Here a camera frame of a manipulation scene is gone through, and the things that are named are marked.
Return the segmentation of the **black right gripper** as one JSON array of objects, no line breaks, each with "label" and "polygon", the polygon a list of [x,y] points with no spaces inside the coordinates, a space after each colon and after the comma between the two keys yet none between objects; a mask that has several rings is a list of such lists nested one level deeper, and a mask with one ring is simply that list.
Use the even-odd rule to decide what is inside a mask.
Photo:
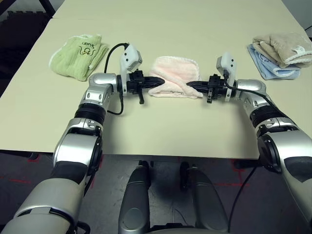
[{"label": "black right gripper", "polygon": [[207,103],[211,104],[213,100],[225,97],[227,87],[225,81],[221,76],[213,74],[208,81],[191,81],[187,83],[200,93],[207,93]]}]

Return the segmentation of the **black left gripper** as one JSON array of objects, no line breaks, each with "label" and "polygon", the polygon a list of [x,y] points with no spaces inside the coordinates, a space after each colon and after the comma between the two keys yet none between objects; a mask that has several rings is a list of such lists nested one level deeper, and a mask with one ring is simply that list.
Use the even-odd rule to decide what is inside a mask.
[{"label": "black left gripper", "polygon": [[127,81],[127,92],[133,95],[138,95],[139,103],[144,104],[143,89],[152,89],[164,84],[164,80],[159,77],[144,77],[143,72],[136,70],[129,74],[129,81]]}]

